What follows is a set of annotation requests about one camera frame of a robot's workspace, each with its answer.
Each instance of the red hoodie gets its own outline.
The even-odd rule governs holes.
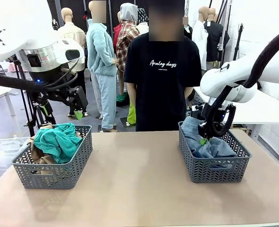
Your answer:
[[[116,54],[117,40],[118,40],[118,36],[119,36],[120,31],[121,31],[121,24],[117,25],[114,28],[114,42],[113,42],[113,45],[114,45],[114,53],[115,54]]]

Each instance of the mannequin hand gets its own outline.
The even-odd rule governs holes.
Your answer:
[[[118,65],[118,59],[112,58],[112,63],[115,64],[115,65]]]

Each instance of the perforated basket side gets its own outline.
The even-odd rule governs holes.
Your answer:
[[[251,157],[244,146],[228,132],[222,137],[238,157],[196,158],[186,143],[179,123],[179,146],[190,178],[194,183],[240,182]]]
[[[66,164],[35,164],[30,145],[13,160],[12,165],[25,188],[71,189],[76,185],[93,149],[91,126],[78,125],[76,131],[84,139]],[[37,174],[37,171],[44,171],[44,174]]]

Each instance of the gray hood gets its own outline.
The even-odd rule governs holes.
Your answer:
[[[124,3],[120,6],[120,19],[121,20],[132,20],[137,22],[138,6],[132,3]]]

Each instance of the blue jeans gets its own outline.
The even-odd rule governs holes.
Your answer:
[[[219,138],[213,137],[205,145],[201,145],[202,137],[198,133],[198,124],[202,122],[193,117],[186,117],[181,125],[186,143],[194,150],[193,155],[197,158],[237,157],[232,148]]]
[[[116,77],[96,74],[101,90],[101,106],[103,129],[113,129],[116,115]]]

